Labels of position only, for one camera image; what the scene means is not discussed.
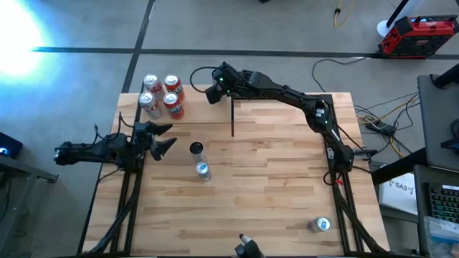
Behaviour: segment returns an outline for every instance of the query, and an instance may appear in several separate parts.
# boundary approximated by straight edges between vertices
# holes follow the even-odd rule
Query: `wooden table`
[[[174,127],[161,136],[177,137],[177,142],[162,161],[147,155],[131,254],[229,256],[240,243],[239,233],[251,236],[265,255],[342,254],[332,190],[322,181],[328,170],[323,138],[307,126],[302,111],[275,100],[236,101],[232,138],[229,100],[210,105],[189,86],[185,93],[185,118],[173,121]],[[339,125],[362,144],[351,95],[332,94]],[[128,123],[134,120],[137,98],[120,96],[118,110]],[[141,122],[146,120],[142,114]],[[171,119],[164,113],[154,122]],[[117,127],[116,115],[112,130]],[[122,131],[131,134],[127,127]],[[189,153],[194,141],[204,144],[210,182],[202,183],[194,171]],[[363,161],[356,165],[367,168]],[[113,170],[104,165],[101,176]],[[371,176],[355,169],[349,176],[359,219],[389,250]],[[99,183],[83,250],[94,247],[112,224],[122,179],[119,172]],[[329,232],[306,229],[317,216],[331,219]],[[119,248],[123,237],[122,230]]]

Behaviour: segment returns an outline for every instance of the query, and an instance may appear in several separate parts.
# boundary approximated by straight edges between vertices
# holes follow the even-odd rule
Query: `red and white can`
[[[185,110],[180,102],[180,98],[175,92],[168,92],[164,96],[164,106],[173,119],[181,119],[185,115]]]
[[[159,80],[158,76],[155,74],[147,74],[143,78],[143,84],[145,85],[146,89],[151,92],[156,97],[156,101],[163,101],[164,92],[163,84]]]
[[[183,86],[181,86],[180,78],[176,75],[167,75],[164,79],[164,85],[168,92],[174,92],[180,98],[180,101],[185,99],[185,92]]]
[[[158,100],[151,92],[144,92],[138,96],[138,102],[153,119],[158,119],[162,116]]]

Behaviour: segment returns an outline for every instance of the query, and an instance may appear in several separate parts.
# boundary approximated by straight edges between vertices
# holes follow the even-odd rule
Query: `soda can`
[[[327,232],[330,228],[331,222],[327,217],[318,217],[308,223],[308,229],[314,233]]]
[[[185,92],[183,86],[181,86],[180,78],[176,75],[167,75],[164,79],[164,85],[168,92],[174,92],[180,97],[180,101],[185,99]]]
[[[202,143],[195,142],[189,146],[189,151],[193,155],[194,162],[198,164],[201,161],[206,162],[206,155],[204,154],[204,146]]]
[[[204,161],[201,161],[198,164],[196,164],[196,172],[204,182],[210,181],[210,178],[212,177],[209,165],[207,165],[207,163],[205,163]]]
[[[166,93],[164,92],[163,84],[159,80],[158,76],[151,73],[145,75],[143,78],[143,84],[149,92],[155,95],[158,102],[163,101]]]
[[[138,96],[138,102],[153,119],[158,119],[162,116],[158,100],[150,92],[144,92]]]
[[[179,96],[174,92],[168,92],[164,95],[164,106],[166,106],[167,112],[173,119],[181,119],[185,110],[183,105],[180,103]]]

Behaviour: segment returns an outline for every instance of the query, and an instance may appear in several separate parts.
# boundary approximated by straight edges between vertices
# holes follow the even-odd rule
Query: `concrete floor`
[[[344,2],[345,14],[349,1]],[[90,142],[94,123],[102,134],[109,132],[131,54],[22,53],[16,47],[132,49],[148,0],[2,4],[0,14],[5,11],[3,14],[9,14],[11,20],[22,19],[19,22],[24,33],[10,31],[4,37],[6,47],[0,48],[2,57],[6,57],[0,60],[0,131],[23,142],[20,159],[60,175],[55,185],[36,185],[29,202],[30,215],[21,225],[28,235],[16,239],[12,252],[31,252],[33,257],[72,255],[77,251],[100,165],[56,166],[52,161],[54,148],[65,140]],[[337,0],[272,0],[264,5],[256,0],[156,0],[142,47],[374,53],[382,40],[376,33],[376,24],[387,19],[394,7],[385,0],[356,0],[347,23],[334,29],[336,4]],[[455,0],[425,0],[417,11],[458,13]],[[439,54],[459,54],[458,42],[456,36]],[[318,92],[311,69],[320,59],[141,54],[129,92],[139,92],[147,72],[161,77],[173,72],[187,82],[192,70],[222,61],[240,69],[259,70],[297,90]],[[351,92],[355,104],[370,106],[414,92],[418,75],[442,73],[457,63],[366,59],[341,66],[322,62],[316,67],[316,78],[328,91]],[[194,81],[211,82],[206,72],[197,74]],[[384,114],[401,102],[373,111]],[[397,137],[414,151],[423,147],[419,107],[412,108],[410,114],[414,126],[399,131]],[[400,123],[408,124],[406,116]],[[363,139],[368,148],[378,149],[385,144],[378,135],[363,135]],[[398,156],[388,148],[374,159],[390,163]],[[415,224],[384,219],[384,225],[392,251],[408,252],[417,247]],[[398,234],[400,228],[405,234]]]

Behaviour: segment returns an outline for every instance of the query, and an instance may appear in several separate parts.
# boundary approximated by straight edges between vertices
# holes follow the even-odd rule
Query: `white can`
[[[327,232],[330,228],[331,222],[327,217],[318,217],[308,223],[308,229],[314,233]]]
[[[196,164],[196,172],[204,182],[210,181],[210,178],[212,177],[209,165],[205,162],[199,162]]]
[[[155,95],[156,101],[163,101],[166,92],[164,91],[163,84],[159,80],[158,76],[152,73],[145,75],[143,78],[143,84],[146,89],[151,92],[151,94]]]
[[[150,92],[144,92],[138,96],[138,102],[153,119],[158,119],[162,116],[158,100]]]

